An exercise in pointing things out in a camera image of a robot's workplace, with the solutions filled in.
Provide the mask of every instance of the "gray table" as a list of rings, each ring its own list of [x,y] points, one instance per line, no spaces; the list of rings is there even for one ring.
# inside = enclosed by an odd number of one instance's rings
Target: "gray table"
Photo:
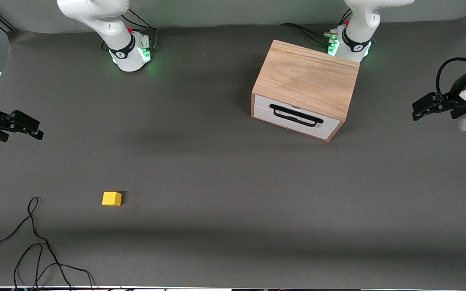
[[[466,289],[466,133],[411,118],[466,57],[466,19],[383,24],[330,143],[249,116],[275,38],[313,47],[292,27],[167,29],[124,73],[95,33],[13,35],[0,109],[45,135],[0,142],[0,238],[41,196],[39,232],[100,285]],[[106,190],[124,205],[101,206]],[[25,226],[0,246],[0,285],[37,241]]]

